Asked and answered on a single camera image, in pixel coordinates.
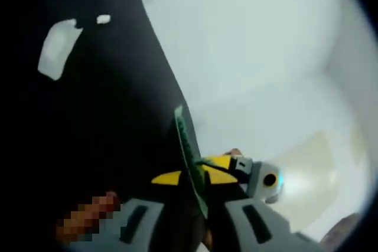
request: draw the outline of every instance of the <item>white patch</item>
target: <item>white patch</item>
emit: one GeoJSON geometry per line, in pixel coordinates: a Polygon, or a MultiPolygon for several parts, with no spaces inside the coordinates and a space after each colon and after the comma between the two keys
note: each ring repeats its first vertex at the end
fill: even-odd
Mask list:
{"type": "Polygon", "coordinates": [[[43,43],[38,71],[54,81],[63,74],[66,61],[83,29],[75,28],[76,20],[54,24],[43,43]]]}
{"type": "Polygon", "coordinates": [[[107,24],[110,22],[110,15],[99,15],[97,17],[97,24],[107,24]]]}

